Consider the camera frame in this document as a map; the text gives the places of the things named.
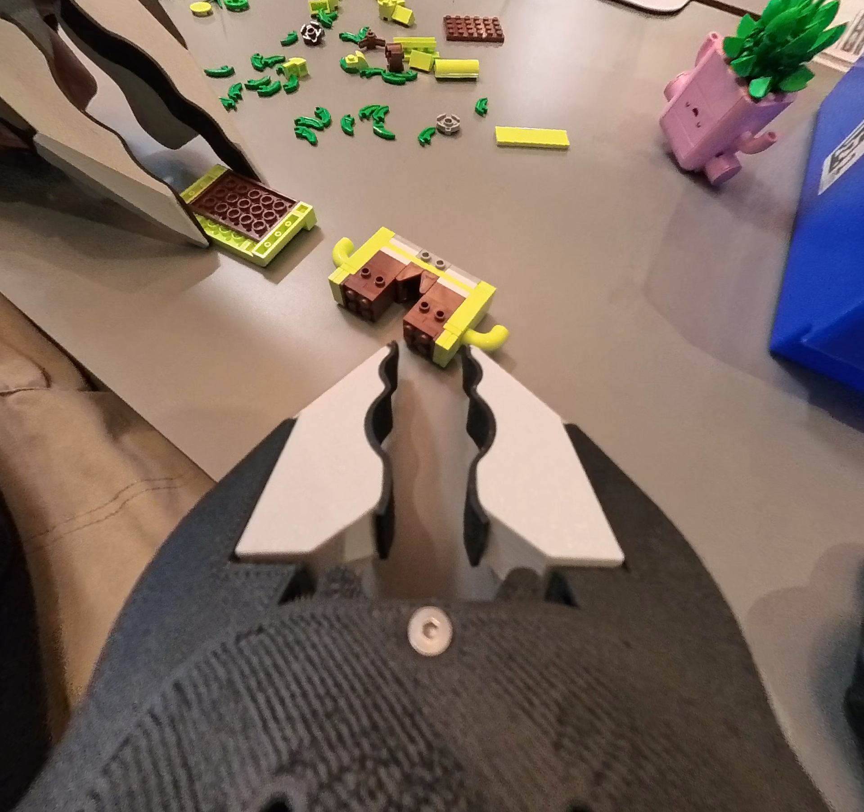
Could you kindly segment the lime brown brick figure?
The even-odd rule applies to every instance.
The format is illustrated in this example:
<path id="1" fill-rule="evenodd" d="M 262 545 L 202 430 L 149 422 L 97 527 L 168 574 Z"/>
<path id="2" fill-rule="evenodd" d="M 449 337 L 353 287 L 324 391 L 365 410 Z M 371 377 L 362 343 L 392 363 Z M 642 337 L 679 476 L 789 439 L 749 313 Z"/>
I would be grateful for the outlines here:
<path id="1" fill-rule="evenodd" d="M 391 306 L 405 307 L 405 344 L 441 368 L 465 345 L 493 353 L 509 338 L 502 325 L 477 331 L 496 288 L 385 227 L 359 247 L 340 239 L 332 260 L 328 280 L 342 309 L 375 322 Z"/>

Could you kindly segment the blue storage box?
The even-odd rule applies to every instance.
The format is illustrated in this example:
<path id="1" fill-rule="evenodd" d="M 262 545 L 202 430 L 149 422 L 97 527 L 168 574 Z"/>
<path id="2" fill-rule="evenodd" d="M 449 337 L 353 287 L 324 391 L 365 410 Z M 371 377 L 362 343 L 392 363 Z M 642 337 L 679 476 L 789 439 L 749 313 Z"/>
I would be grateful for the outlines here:
<path id="1" fill-rule="evenodd" d="M 863 392 L 863 59 L 816 114 L 770 338 L 775 356 Z"/>

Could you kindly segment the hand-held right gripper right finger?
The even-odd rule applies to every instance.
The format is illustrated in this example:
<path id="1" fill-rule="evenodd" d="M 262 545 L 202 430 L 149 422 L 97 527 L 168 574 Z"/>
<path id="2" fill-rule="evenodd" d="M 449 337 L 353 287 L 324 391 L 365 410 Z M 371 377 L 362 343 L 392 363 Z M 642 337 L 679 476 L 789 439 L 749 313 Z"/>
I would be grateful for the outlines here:
<path id="1" fill-rule="evenodd" d="M 468 471 L 463 541 L 494 573 L 618 568 L 624 552 L 569 425 L 476 345 L 462 352 Z"/>

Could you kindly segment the pile of lime bricks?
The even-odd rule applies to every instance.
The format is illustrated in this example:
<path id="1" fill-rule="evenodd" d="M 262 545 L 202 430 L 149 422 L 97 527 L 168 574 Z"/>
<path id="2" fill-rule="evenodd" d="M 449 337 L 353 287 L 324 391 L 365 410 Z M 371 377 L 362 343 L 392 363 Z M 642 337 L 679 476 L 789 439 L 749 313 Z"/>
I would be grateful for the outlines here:
<path id="1" fill-rule="evenodd" d="M 414 13 L 407 7 L 405 0 L 375 0 L 378 16 L 385 22 L 409 28 L 414 23 Z M 319 21 L 326 29 L 332 28 L 339 17 L 341 0 L 310 0 L 309 20 Z M 445 59 L 437 50 L 437 40 L 434 37 L 397 36 L 405 49 L 405 71 L 390 73 L 386 71 L 384 49 L 364 51 L 358 48 L 360 38 L 365 35 L 363 27 L 356 33 L 342 31 L 339 38 L 352 43 L 355 50 L 340 59 L 340 67 L 345 73 L 358 75 L 365 79 L 378 76 L 384 83 L 390 85 L 405 85 L 416 80 L 419 72 L 432 73 L 439 81 L 476 81 L 480 76 L 480 63 L 472 59 Z M 298 40 L 299 30 L 291 31 L 281 40 L 283 47 L 290 46 Z"/>

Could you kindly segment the long lime flat tile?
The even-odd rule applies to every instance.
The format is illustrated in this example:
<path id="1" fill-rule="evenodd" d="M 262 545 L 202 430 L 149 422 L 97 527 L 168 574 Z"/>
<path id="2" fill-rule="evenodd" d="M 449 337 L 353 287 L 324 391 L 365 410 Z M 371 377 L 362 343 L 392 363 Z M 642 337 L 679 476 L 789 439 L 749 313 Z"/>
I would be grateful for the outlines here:
<path id="1" fill-rule="evenodd" d="M 496 145 L 503 148 L 540 148 L 565 150 L 569 148 L 567 131 L 534 127 L 495 127 Z"/>

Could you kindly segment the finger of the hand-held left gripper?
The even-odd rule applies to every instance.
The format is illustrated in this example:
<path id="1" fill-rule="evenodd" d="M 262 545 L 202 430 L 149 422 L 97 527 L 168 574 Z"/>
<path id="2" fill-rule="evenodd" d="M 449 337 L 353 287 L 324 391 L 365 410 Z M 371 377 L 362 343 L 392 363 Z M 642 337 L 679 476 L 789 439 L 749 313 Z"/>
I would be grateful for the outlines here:
<path id="1" fill-rule="evenodd" d="M 64 30 L 117 84 L 158 144 L 179 149 L 202 137 L 228 168 L 263 179 L 158 0 L 64 0 Z"/>
<path id="2" fill-rule="evenodd" d="M 178 192 L 146 170 L 123 137 L 68 98 L 46 51 L 8 19 L 1 21 L 1 56 L 2 115 L 30 136 L 38 154 L 151 222 L 162 240 L 208 247 L 207 236 Z"/>

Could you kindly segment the brown studded plate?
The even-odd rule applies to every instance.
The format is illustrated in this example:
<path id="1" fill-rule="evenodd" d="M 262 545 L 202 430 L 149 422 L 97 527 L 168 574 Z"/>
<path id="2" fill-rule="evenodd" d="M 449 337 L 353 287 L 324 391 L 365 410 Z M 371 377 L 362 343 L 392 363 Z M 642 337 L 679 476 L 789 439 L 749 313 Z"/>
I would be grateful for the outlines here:
<path id="1" fill-rule="evenodd" d="M 446 40 L 453 42 L 504 43 L 498 17 L 445 15 L 442 19 Z"/>

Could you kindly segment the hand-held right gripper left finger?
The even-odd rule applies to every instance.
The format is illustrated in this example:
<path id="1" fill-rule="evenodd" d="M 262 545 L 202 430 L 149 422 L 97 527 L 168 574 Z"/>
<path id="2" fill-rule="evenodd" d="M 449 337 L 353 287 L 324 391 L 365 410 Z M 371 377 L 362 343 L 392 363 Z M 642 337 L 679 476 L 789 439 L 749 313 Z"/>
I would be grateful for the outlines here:
<path id="1" fill-rule="evenodd" d="M 309 568 L 386 559 L 395 534 L 392 398 L 399 349 L 389 343 L 293 422 L 235 548 L 243 561 Z"/>

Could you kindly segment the pink brick planter figure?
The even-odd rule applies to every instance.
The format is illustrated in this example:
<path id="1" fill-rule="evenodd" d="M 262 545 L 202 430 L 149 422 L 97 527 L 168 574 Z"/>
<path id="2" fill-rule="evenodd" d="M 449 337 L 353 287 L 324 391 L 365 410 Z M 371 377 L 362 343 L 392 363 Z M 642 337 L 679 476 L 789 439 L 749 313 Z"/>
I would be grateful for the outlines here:
<path id="1" fill-rule="evenodd" d="M 741 156 L 777 140 L 767 126 L 814 77 L 810 62 L 842 37 L 840 0 L 770 0 L 734 33 L 710 33 L 694 66 L 664 89 L 658 119 L 681 170 L 717 187 L 741 170 Z"/>

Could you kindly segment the person's tan trousers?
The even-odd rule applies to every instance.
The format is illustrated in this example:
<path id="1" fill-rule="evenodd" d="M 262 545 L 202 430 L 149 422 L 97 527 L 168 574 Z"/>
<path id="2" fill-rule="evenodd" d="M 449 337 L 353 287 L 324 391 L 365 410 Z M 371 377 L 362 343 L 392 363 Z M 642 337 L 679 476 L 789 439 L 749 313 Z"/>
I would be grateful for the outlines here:
<path id="1" fill-rule="evenodd" d="M 213 486 L 1 298 L 1 490 L 35 597 L 50 747 L 136 581 Z"/>

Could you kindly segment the scattered green leaf pieces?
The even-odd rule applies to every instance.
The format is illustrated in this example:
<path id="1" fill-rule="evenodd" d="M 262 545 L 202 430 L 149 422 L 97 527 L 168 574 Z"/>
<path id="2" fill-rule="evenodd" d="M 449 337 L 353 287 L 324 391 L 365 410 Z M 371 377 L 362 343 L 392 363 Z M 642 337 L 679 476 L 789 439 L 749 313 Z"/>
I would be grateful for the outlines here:
<path id="1" fill-rule="evenodd" d="M 253 70 L 261 76 L 250 78 L 247 81 L 237 81 L 228 87 L 225 94 L 220 96 L 220 103 L 229 112 L 237 110 L 238 103 L 243 99 L 244 91 L 249 91 L 260 98 L 272 97 L 280 92 L 293 94 L 298 90 L 301 79 L 308 76 L 308 63 L 300 57 L 286 59 L 280 54 L 267 56 L 261 53 L 253 53 L 250 57 L 250 62 Z M 275 78 L 269 74 L 265 75 L 265 72 L 271 69 L 275 71 Z M 235 67 L 229 64 L 224 64 L 219 67 L 207 67 L 202 69 L 202 72 L 206 77 L 213 80 L 228 80 L 237 76 Z M 353 137 L 355 126 L 359 119 L 362 122 L 368 122 L 370 124 L 374 136 L 380 137 L 388 142 L 394 141 L 396 135 L 393 131 L 389 130 L 386 125 L 386 117 L 389 112 L 389 105 L 375 103 L 364 105 L 358 110 L 357 116 L 354 116 L 352 113 L 346 113 L 341 116 L 340 129 L 347 137 Z M 332 125 L 333 116 L 329 109 L 317 105 L 315 107 L 314 115 L 299 116 L 294 119 L 294 134 L 296 138 L 307 142 L 311 146 L 317 146 L 319 141 L 318 135 Z M 437 132 L 435 122 L 432 126 L 424 127 L 418 132 L 417 142 L 425 148 L 430 146 L 432 140 L 438 135 L 441 134 Z"/>

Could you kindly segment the lime brown brick tray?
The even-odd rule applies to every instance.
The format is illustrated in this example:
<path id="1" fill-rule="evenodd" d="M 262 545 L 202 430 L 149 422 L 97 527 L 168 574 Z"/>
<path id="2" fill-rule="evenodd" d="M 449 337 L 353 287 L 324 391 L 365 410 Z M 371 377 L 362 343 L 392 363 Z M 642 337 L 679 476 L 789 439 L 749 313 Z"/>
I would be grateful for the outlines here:
<path id="1" fill-rule="evenodd" d="M 317 225 L 314 208 L 214 165 L 180 193 L 205 235 L 234 256 L 268 266 L 302 231 Z"/>

